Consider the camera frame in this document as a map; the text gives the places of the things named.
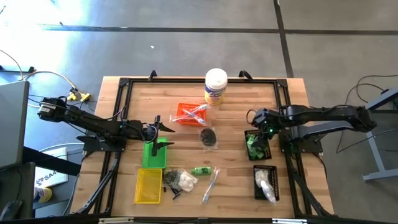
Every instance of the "yellow basket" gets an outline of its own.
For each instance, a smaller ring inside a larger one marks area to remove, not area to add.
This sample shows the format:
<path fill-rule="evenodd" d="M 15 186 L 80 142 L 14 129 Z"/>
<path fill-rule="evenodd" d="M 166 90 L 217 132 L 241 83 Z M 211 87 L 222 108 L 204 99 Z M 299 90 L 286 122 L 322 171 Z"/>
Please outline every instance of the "yellow basket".
<path fill-rule="evenodd" d="M 135 203 L 160 203 L 162 169 L 138 169 Z"/>

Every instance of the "green object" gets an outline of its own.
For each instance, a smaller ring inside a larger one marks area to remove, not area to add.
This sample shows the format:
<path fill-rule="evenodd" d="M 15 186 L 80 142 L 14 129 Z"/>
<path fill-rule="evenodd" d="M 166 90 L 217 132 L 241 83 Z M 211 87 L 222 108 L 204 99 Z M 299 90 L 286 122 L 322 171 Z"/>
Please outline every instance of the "green object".
<path fill-rule="evenodd" d="M 256 135 L 255 134 L 247 134 L 246 135 L 248 141 L 246 144 L 248 145 L 248 152 L 249 152 L 249 157 L 250 159 L 261 159 L 264 157 L 264 152 L 267 150 L 268 147 L 265 149 L 261 149 L 260 147 L 252 147 L 251 145 L 253 142 L 256 140 Z"/>
<path fill-rule="evenodd" d="M 157 142 L 167 142 L 166 137 L 157 138 Z M 160 148 L 156 156 L 152 156 L 152 147 L 154 143 L 144 144 L 144 153 L 142 154 L 142 168 L 164 169 L 166 168 L 167 146 Z"/>
<path fill-rule="evenodd" d="M 192 175 L 210 175 L 211 167 L 195 167 L 191 170 Z"/>

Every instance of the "yellow connector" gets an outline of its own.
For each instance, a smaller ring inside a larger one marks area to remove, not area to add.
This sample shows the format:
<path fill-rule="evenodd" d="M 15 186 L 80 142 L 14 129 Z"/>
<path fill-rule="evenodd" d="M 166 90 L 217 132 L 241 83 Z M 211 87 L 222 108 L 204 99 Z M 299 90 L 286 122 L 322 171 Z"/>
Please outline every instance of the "yellow connector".
<path fill-rule="evenodd" d="M 74 93 L 70 92 L 69 96 L 68 96 L 68 101 L 73 101 L 76 99 L 77 99 L 76 95 Z"/>
<path fill-rule="evenodd" d="M 82 102 L 88 101 L 90 99 L 89 93 L 86 93 L 86 94 L 82 93 L 82 94 L 80 94 L 80 96 L 81 96 L 80 101 L 82 101 Z"/>

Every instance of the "plastic bag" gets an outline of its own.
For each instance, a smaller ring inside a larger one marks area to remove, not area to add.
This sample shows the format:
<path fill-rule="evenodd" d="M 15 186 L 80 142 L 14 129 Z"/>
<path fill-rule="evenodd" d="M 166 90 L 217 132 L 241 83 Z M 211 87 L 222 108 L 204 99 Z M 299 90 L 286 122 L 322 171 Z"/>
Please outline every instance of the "plastic bag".
<path fill-rule="evenodd" d="M 198 179 L 183 169 L 175 169 L 165 173 L 164 183 L 173 189 L 191 192 Z"/>
<path fill-rule="evenodd" d="M 202 203 L 207 203 L 207 201 L 209 200 L 209 196 L 210 196 L 211 190 L 213 189 L 213 187 L 215 185 L 215 182 L 216 182 L 216 179 L 218 177 L 218 173 L 220 173 L 220 170 L 221 170 L 220 168 L 214 167 L 214 171 L 213 171 L 213 173 L 211 174 L 211 177 L 210 177 L 210 185 L 207 188 L 207 191 L 205 192 L 205 194 L 203 195 L 203 198 L 201 200 Z"/>
<path fill-rule="evenodd" d="M 180 115 L 180 116 L 172 116 L 172 115 L 170 115 L 169 122 L 176 122 L 176 121 L 180 121 L 180 120 L 194 119 L 198 123 L 206 126 L 205 120 L 200 115 L 196 114 L 196 112 L 198 112 L 200 110 L 206 110 L 208 108 L 209 108 L 209 105 L 208 104 L 204 104 L 204 105 L 197 106 L 196 108 L 194 108 L 192 110 L 183 109 L 183 112 L 185 113 L 184 115 Z"/>
<path fill-rule="evenodd" d="M 216 129 L 213 127 L 202 129 L 200 131 L 199 140 L 206 150 L 218 149 Z"/>
<path fill-rule="evenodd" d="M 256 180 L 256 185 L 262 189 L 262 192 L 268 199 L 273 204 L 276 204 L 276 197 L 274 194 L 274 188 L 271 186 L 269 183 L 268 175 L 269 171 L 266 169 L 254 169 L 255 171 L 255 180 Z"/>

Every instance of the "computer monitor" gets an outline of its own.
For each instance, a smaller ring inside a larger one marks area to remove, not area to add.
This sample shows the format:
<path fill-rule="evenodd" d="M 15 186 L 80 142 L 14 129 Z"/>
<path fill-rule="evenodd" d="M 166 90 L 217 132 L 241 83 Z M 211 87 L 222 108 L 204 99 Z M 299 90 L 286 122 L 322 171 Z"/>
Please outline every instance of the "computer monitor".
<path fill-rule="evenodd" d="M 0 85 L 0 169 L 22 163 L 29 82 Z"/>

